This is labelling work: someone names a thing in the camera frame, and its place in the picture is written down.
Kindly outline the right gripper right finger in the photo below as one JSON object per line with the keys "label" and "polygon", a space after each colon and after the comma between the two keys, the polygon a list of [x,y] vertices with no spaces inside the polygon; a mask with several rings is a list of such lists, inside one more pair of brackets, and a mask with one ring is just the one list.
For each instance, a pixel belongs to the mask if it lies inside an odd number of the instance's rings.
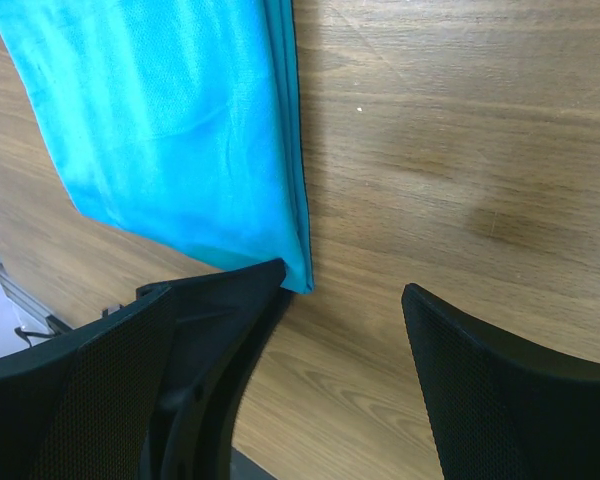
{"label": "right gripper right finger", "polygon": [[406,331],[446,479],[600,479],[600,363],[473,317],[417,284]]}

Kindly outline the teal t shirt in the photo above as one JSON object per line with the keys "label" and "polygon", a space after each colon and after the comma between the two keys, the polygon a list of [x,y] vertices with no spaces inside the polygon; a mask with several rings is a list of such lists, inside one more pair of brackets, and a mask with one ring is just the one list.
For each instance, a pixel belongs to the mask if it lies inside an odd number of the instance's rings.
{"label": "teal t shirt", "polygon": [[289,1],[0,1],[0,36],[84,216],[314,288]]}

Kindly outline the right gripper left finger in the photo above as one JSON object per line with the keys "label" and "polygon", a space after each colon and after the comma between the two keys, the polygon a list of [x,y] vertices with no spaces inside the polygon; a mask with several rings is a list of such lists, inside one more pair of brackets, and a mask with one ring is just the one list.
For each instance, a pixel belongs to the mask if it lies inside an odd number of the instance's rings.
{"label": "right gripper left finger", "polygon": [[228,479],[237,412],[286,308],[281,260],[139,288],[0,358],[0,479]]}

